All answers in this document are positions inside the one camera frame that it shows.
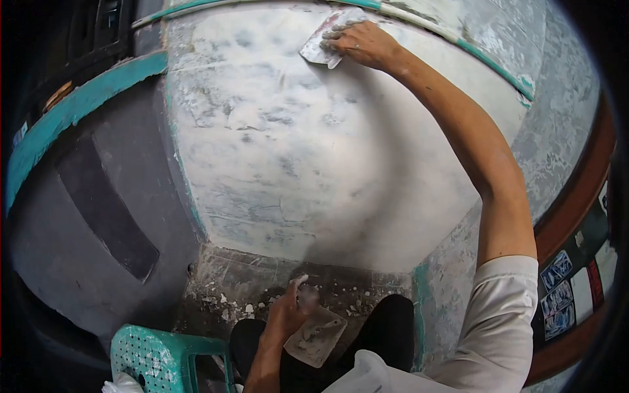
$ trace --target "teal paint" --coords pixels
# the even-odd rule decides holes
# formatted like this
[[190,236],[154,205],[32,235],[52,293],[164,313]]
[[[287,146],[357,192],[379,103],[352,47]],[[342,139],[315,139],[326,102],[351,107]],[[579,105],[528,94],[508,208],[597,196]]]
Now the teal paint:
[[487,64],[491,69],[496,71],[501,77],[505,78],[510,84],[513,85],[516,89],[519,90],[529,101],[533,101],[533,85],[529,82],[523,84],[518,79],[516,79],[513,75],[509,74],[504,68],[500,67],[495,61],[491,60],[487,55],[481,52],[480,49],[476,48],[469,42],[459,38],[457,40],[457,45],[463,48],[464,50],[471,53],[473,56],[478,58],[480,61]]
[[533,84],[531,82],[529,82],[528,80],[526,80],[525,77],[520,78],[520,80],[522,81],[522,84],[524,86],[530,87],[531,89],[533,89]]
[[421,307],[430,298],[428,283],[428,264],[423,263],[413,269],[413,307],[415,308],[415,340],[417,341],[417,356],[413,362],[413,372],[420,372],[424,355],[424,317]]
[[[152,23],[158,19],[166,17],[171,14],[180,13],[181,11],[185,11],[189,9],[189,12],[193,12],[192,8],[204,6],[207,4],[213,3],[225,3],[225,4],[238,4],[238,3],[252,3],[259,0],[193,0],[189,3],[180,4],[178,6],[163,9],[154,14],[145,16],[142,19],[138,19],[131,24],[132,28],[139,28],[145,26],[149,23]],[[351,4],[353,6],[363,7],[367,9],[371,9],[373,11],[379,11],[382,7],[382,3],[374,0],[327,0],[330,3],[344,3]],[[516,79],[513,75],[509,74],[504,68],[500,67],[495,61],[491,60],[487,55],[481,52],[480,49],[476,48],[469,42],[465,41],[463,38],[458,38],[456,44],[463,48],[464,50],[471,53],[473,56],[478,58],[480,61],[484,62],[489,68],[496,71],[501,77],[505,78],[510,84],[513,85],[516,89],[518,89],[529,101],[533,101],[533,84],[528,82],[524,78],[521,78],[521,81]]]
[[186,176],[186,170],[184,168],[184,162],[181,160],[181,154],[179,154],[179,141],[177,139],[177,125],[173,122],[170,114],[172,113],[172,94],[170,94],[170,87],[168,78],[166,78],[166,106],[168,109],[168,123],[170,124],[170,136],[172,137],[172,144],[175,150],[175,155],[177,156],[177,163],[179,164],[179,168],[181,170],[181,174],[184,178],[184,183],[186,184],[186,195],[188,196],[188,202],[190,205],[190,212],[192,213],[192,217],[199,225],[199,228],[203,233],[203,240],[208,241],[208,229],[205,227],[201,216],[199,215],[199,211],[197,210],[196,203],[194,202],[194,198],[192,197],[192,189],[190,187],[190,180],[188,176]]
[[[234,4],[234,3],[252,3],[256,0],[240,0],[240,1],[229,1],[229,0],[193,0],[189,3],[185,3],[185,4],[180,4],[178,6],[174,6],[171,8],[167,8],[167,9],[163,9],[161,11],[157,11],[154,14],[145,16],[144,18],[138,19],[135,22],[133,22],[131,24],[132,28],[139,28],[145,25],[148,25],[149,23],[153,23],[154,21],[157,21],[161,18],[164,18],[168,15],[172,15],[175,13],[180,13],[182,11],[185,11],[187,9],[191,9],[191,8],[195,8],[195,7],[200,7],[200,6],[204,6],[207,4],[213,4],[213,3],[226,3],[226,4]],[[363,8],[369,8],[369,9],[373,9],[375,11],[380,10],[380,7],[382,5],[382,3],[380,3],[379,1],[374,1],[374,0],[328,0],[331,3],[344,3],[344,4],[351,4],[352,6],[358,6],[358,7],[363,7]]]
[[129,60],[77,87],[44,114],[9,158],[4,213],[9,213],[22,183],[61,132],[70,125],[76,125],[116,94],[151,75],[163,74],[167,67],[168,56],[165,51]]
[[379,1],[373,0],[334,0],[334,3],[351,4],[352,6],[375,9],[376,11],[380,10],[380,7],[382,6],[382,3]]

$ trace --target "plastering trowel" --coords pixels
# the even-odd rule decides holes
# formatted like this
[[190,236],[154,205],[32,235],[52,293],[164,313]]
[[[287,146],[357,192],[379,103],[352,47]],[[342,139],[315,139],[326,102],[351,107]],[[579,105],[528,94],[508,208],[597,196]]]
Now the plastering trowel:
[[326,31],[332,31],[332,27],[335,25],[344,25],[347,21],[362,21],[366,19],[367,15],[362,8],[351,7],[334,11],[308,38],[299,54],[311,63],[327,64],[330,70],[333,69],[341,62],[343,55],[334,50],[321,48],[320,44],[323,34]]

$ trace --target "plastic stool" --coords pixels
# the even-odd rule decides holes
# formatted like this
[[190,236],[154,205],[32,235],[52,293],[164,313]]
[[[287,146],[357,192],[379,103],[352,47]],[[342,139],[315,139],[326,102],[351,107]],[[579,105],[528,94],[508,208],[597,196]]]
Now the plastic stool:
[[225,364],[225,387],[233,390],[229,346],[218,338],[180,335],[126,324],[111,340],[111,373],[126,372],[145,393],[199,393],[194,358],[217,355]]

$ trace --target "hand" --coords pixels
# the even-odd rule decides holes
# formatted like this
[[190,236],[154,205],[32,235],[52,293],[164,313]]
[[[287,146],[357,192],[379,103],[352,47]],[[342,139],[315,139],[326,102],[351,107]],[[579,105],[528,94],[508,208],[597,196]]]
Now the hand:
[[403,49],[392,36],[370,21],[347,21],[332,30],[334,32],[323,34],[326,39],[321,41],[322,48],[334,49],[376,70],[386,71],[387,63]]
[[291,280],[286,293],[273,302],[269,311],[269,322],[260,337],[262,346],[276,348],[284,346],[289,337],[306,322],[308,315],[318,306],[318,297],[316,305],[311,303],[302,308],[297,305],[298,287],[307,279],[308,275],[304,274]]

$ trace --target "black pants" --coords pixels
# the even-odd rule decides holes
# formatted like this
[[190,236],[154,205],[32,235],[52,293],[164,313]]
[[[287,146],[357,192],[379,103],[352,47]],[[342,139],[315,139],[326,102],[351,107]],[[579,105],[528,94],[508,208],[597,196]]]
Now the black pants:
[[[230,350],[238,372],[247,379],[266,322],[244,319],[231,331]],[[336,364],[311,367],[285,350],[280,362],[283,392],[320,393],[353,368],[358,350],[377,353],[388,366],[409,372],[413,365],[413,303],[400,295],[385,297],[365,321],[356,339]]]

